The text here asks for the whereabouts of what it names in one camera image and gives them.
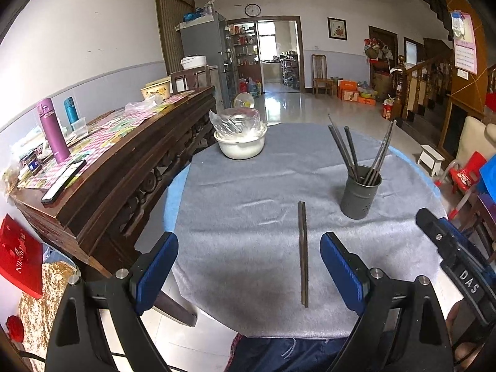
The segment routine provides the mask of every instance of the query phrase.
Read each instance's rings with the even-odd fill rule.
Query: gray cylindrical container
[[[368,166],[358,165],[359,177],[365,178],[369,170],[370,167]],[[351,219],[365,218],[369,213],[370,206],[382,181],[383,178],[379,174],[374,186],[365,186],[355,182],[353,177],[348,175],[340,206],[343,214]]]

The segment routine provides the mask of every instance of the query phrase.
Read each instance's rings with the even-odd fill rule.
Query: wall clock
[[[261,12],[262,9],[258,4],[248,4],[245,7],[245,14],[248,15],[249,17],[258,17]]]

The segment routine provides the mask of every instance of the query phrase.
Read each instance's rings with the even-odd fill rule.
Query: framed picture
[[[329,26],[329,37],[331,39],[341,39],[342,41],[348,40],[345,20],[327,18],[327,25]]]

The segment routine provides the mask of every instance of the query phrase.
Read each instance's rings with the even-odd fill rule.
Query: chopsticks
[[[334,141],[336,142],[336,145],[338,147],[338,150],[343,157],[343,161],[346,165],[346,168],[348,169],[348,174],[350,174],[353,179],[357,182],[359,182],[358,178],[358,164],[354,164],[351,162],[350,155],[348,154],[348,150],[346,148],[346,145],[344,145],[343,137],[341,137],[341,133],[339,132],[339,129],[336,127],[334,122],[332,121],[331,115],[327,115],[329,117],[329,120],[331,121],[331,124],[328,126],[329,131],[332,134],[332,137],[334,138]]]
[[[351,157],[353,158],[353,164],[355,166],[355,175],[356,181],[359,181],[358,176],[358,160],[357,160],[357,152],[355,151],[355,145],[353,144],[353,138],[351,138],[351,131],[348,126],[344,127],[344,132],[346,133],[346,138],[348,139],[348,145],[350,146]]]
[[[374,186],[377,178],[379,177],[380,168],[383,166],[384,158],[386,156],[386,152],[388,152],[389,143],[391,142],[391,135],[393,131],[393,127],[396,125],[396,120],[394,120],[384,135],[383,142],[380,145],[379,151],[375,156],[374,162],[370,167],[369,172],[365,176],[364,185],[365,186]]]
[[[363,184],[365,186],[374,186],[377,178],[379,177],[380,168],[383,166],[384,158],[386,156],[386,152],[388,152],[389,143],[391,142],[391,135],[393,131],[393,127],[396,125],[396,120],[394,120],[384,135],[383,142],[380,144],[379,151],[375,156],[374,162],[370,167],[370,170],[367,172],[365,178],[359,177],[358,175],[358,160],[357,160],[357,152],[355,150],[355,145],[353,144],[353,138],[351,137],[351,131],[348,126],[345,126],[344,131],[346,133],[346,139],[348,140],[348,144],[350,146],[351,157],[348,153],[348,149],[344,144],[343,138],[341,137],[341,133],[339,129],[336,127],[336,124],[332,121],[331,115],[327,115],[331,124],[328,125],[329,131],[336,142],[339,153],[343,157],[344,164],[348,169],[348,174],[353,177],[355,182]]]
[[[304,201],[298,202],[298,228],[299,228],[299,270],[302,278],[302,305],[308,308],[307,207]]]

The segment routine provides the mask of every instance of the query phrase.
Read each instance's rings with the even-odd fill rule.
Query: gray tablecloth
[[[371,165],[380,142],[352,134],[359,162]],[[326,126],[274,125],[265,140],[249,160],[228,159],[217,144],[193,158],[175,226],[173,273],[186,299],[246,336],[347,336],[357,316],[322,262],[319,242],[328,231],[391,278],[435,278],[436,248],[415,214],[422,207],[446,214],[410,164],[388,153],[370,212],[355,221],[339,209],[347,172]],[[299,200],[307,205],[308,309],[301,305]]]

